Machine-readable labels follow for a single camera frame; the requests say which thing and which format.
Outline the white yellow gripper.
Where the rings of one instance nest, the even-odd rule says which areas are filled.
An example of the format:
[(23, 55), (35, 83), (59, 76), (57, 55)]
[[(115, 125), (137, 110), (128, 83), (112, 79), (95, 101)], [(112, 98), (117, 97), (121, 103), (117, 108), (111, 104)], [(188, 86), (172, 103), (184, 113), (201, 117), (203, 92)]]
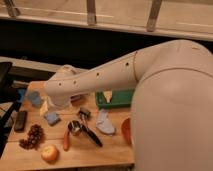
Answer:
[(62, 104), (62, 105), (55, 105), (49, 97), (46, 97), (43, 100), (43, 103), (42, 103), (42, 105), (39, 109), (39, 114), (41, 116), (44, 116), (48, 112), (64, 110), (64, 109), (69, 108), (70, 106), (71, 106), (70, 101), (68, 101), (68, 102), (66, 102), (65, 104)]

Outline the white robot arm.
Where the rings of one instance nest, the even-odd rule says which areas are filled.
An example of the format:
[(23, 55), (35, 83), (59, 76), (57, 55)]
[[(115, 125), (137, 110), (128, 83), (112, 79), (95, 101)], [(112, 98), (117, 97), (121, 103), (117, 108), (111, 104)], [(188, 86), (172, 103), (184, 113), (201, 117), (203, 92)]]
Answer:
[(128, 88), (135, 90), (135, 171), (213, 171), (213, 53), (174, 40), (45, 82), (55, 106), (73, 95)]

